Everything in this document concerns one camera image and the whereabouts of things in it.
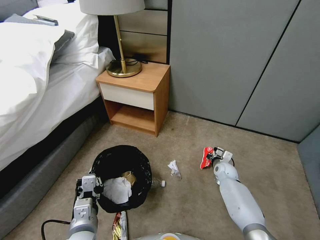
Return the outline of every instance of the brass lamp base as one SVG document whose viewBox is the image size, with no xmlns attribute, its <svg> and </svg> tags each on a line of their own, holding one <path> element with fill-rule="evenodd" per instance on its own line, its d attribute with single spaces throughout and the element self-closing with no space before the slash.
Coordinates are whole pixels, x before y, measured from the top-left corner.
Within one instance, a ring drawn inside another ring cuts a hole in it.
<svg viewBox="0 0 320 240">
<path fill-rule="evenodd" d="M 126 70 L 123 72 L 121 62 L 113 61 L 107 66 L 107 73 L 113 77 L 131 77 L 141 72 L 142 65 L 135 59 L 127 58 L 125 68 Z"/>
</svg>

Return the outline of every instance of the wall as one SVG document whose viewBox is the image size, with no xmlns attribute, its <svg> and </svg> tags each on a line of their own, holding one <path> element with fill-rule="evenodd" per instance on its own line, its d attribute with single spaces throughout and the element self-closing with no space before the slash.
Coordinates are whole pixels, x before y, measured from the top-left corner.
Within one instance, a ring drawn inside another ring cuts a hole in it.
<svg viewBox="0 0 320 240">
<path fill-rule="evenodd" d="M 320 126 L 298 145 L 298 152 L 320 217 Z"/>
<path fill-rule="evenodd" d="M 319 10 L 301 1 L 237 126 L 299 142 L 320 124 Z"/>
<path fill-rule="evenodd" d="M 174 0 L 170 108 L 235 125 L 298 0 Z"/>
</svg>

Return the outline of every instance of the wooden nightstand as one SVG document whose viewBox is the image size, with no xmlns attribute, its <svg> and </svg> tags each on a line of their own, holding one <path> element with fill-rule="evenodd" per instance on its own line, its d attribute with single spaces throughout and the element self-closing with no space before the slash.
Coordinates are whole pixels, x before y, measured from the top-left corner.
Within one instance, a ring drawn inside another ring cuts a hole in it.
<svg viewBox="0 0 320 240">
<path fill-rule="evenodd" d="M 158 136 L 168 112 L 170 66 L 142 64 L 132 77 L 116 78 L 106 71 L 96 78 L 111 125 Z"/>
</svg>

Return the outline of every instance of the trash can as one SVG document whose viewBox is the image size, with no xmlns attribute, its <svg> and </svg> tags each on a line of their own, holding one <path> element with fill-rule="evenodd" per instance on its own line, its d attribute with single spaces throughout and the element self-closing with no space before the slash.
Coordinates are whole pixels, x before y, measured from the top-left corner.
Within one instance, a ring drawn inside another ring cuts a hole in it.
<svg viewBox="0 0 320 240">
<path fill-rule="evenodd" d="M 102 151 L 94 160 L 90 173 L 100 177 L 102 183 L 118 178 L 122 173 L 131 171 L 136 181 L 131 188 L 132 195 L 122 204 L 115 204 L 100 194 L 98 203 L 108 213 L 116 213 L 137 208 L 146 200 L 151 188 L 152 172 L 148 158 L 136 147 L 118 145 Z"/>
</svg>

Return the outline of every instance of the white bed sheet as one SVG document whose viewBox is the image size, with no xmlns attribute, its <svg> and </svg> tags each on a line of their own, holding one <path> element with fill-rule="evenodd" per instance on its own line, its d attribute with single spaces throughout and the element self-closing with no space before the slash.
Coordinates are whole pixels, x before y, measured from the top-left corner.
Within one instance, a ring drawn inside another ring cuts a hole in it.
<svg viewBox="0 0 320 240">
<path fill-rule="evenodd" d="M 99 96 L 95 78 L 114 57 L 109 48 L 100 48 L 98 56 L 98 69 L 86 64 L 50 67 L 49 83 L 38 108 L 0 153 L 0 171 Z"/>
</svg>

